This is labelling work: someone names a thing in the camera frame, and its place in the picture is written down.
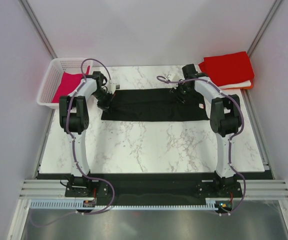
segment plastic basket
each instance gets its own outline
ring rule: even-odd
[[[37,103],[51,109],[58,109],[59,104],[52,103],[52,100],[61,83],[63,73],[80,74],[81,64],[84,60],[84,57],[61,57],[53,59],[49,63],[42,85],[38,91]],[[88,66],[93,66],[92,60],[88,60],[84,63],[84,72],[86,72]]]

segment folded black garment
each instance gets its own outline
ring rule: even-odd
[[[208,120],[204,97],[192,91],[177,100],[169,88],[117,90],[111,102],[111,113],[101,119],[132,122],[185,122]]]

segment folded red garment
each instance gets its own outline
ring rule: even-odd
[[[249,89],[253,87],[254,72],[251,61],[245,51],[227,54],[223,56],[205,57],[199,68],[202,72],[207,73],[210,79],[217,86],[241,84],[250,81],[248,87],[237,87]]]
[[[89,74],[90,66],[87,67],[86,74]],[[78,85],[81,83],[83,78],[83,74],[69,74],[64,72],[62,75],[62,79],[60,85],[57,88],[57,91],[53,97],[52,103],[58,104],[60,102],[60,96],[67,96],[71,92],[73,92]]]

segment white marble surface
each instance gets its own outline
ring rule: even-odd
[[[112,80],[121,89],[171,88],[157,75],[179,72],[181,66],[109,67]],[[95,67],[93,70],[105,70]],[[263,172],[259,149],[240,90],[245,129],[236,137],[235,167],[241,172]],[[206,103],[207,112],[210,104]],[[96,100],[88,100],[90,124],[86,132],[86,154],[92,173],[180,173],[213,172],[217,164],[217,141],[209,121],[126,122],[102,121]],[[52,120],[40,173],[69,173],[70,146],[60,127],[59,111]]]

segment marble tabletop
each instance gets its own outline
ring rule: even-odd
[[[120,89],[171,88],[156,80],[178,72],[182,66],[109,67],[112,81]],[[93,71],[105,73],[102,67]],[[264,167],[240,90],[237,94],[244,114],[245,129],[235,140],[235,167],[241,172],[263,172]],[[210,104],[205,100],[206,112]],[[92,173],[183,173],[213,172],[217,165],[217,141],[210,122],[129,122],[103,121],[96,99],[87,102],[89,127],[86,131],[86,155]],[[59,111],[55,110],[40,173],[70,173],[70,145],[60,127]]]

